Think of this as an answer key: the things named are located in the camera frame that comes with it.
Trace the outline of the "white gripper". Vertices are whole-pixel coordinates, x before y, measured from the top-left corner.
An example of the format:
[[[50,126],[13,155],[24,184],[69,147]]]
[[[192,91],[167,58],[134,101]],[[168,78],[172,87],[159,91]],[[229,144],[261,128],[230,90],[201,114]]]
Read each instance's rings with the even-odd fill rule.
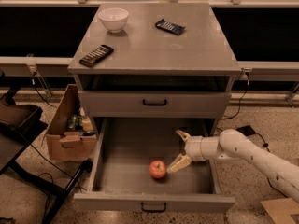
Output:
[[[183,132],[182,130],[176,130],[176,134],[179,135],[185,142],[186,155],[179,154],[168,166],[168,173],[175,173],[189,166],[192,161],[198,162],[206,160],[201,151],[201,144],[203,141],[202,136],[190,136],[188,133]]]

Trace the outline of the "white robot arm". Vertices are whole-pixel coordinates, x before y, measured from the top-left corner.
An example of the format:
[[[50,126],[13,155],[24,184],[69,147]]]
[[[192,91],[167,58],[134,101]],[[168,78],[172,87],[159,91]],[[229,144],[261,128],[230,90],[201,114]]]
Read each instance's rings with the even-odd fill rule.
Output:
[[[243,133],[228,129],[219,136],[190,136],[182,130],[176,133],[185,143],[185,154],[179,154],[168,166],[168,173],[175,173],[193,161],[240,159],[253,165],[273,181],[285,195],[299,202],[299,167],[253,144]]]

